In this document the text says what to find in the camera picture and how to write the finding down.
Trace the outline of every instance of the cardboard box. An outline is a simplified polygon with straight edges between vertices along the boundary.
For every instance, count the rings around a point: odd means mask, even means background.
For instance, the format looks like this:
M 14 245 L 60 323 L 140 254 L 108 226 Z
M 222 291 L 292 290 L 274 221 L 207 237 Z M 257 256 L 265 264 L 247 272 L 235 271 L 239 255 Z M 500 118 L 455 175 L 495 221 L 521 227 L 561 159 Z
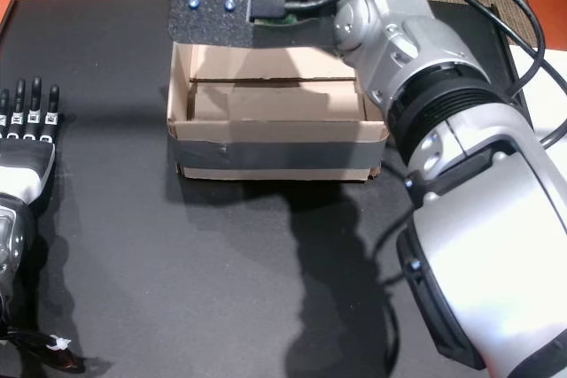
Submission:
M 174 43 L 167 125 L 198 179 L 365 181 L 387 137 L 352 68 L 311 48 Z

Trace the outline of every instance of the silver robotic arm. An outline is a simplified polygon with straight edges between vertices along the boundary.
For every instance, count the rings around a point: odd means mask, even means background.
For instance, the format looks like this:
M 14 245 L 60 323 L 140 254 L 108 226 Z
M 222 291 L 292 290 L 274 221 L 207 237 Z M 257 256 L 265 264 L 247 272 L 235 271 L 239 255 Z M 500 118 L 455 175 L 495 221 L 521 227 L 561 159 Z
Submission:
M 172 0 L 170 34 L 336 51 L 408 165 L 416 210 L 398 253 L 438 351 L 492 378 L 567 376 L 567 183 L 524 116 L 427 0 L 338 0 L 319 27 L 256 25 L 298 10 L 287 1 Z

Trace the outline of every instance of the black table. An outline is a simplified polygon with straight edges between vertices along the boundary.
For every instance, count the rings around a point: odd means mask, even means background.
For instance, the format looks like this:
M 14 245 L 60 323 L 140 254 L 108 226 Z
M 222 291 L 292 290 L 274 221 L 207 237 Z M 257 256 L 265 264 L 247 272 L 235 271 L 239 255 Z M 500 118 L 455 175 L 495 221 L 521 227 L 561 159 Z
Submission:
M 505 85 L 494 31 L 467 7 L 435 7 Z M 40 74 L 66 113 L 35 249 L 40 328 L 73 339 L 86 376 L 384 377 L 390 298 L 393 376 L 485 376 L 437 354 L 404 282 L 381 283 L 400 271 L 393 230 L 410 210 L 394 149 L 365 184 L 175 174 L 167 8 L 20 0 L 6 28 L 2 86 Z M 0 347 L 0 374 L 21 369 Z M 23 369 L 42 376 L 28 359 Z

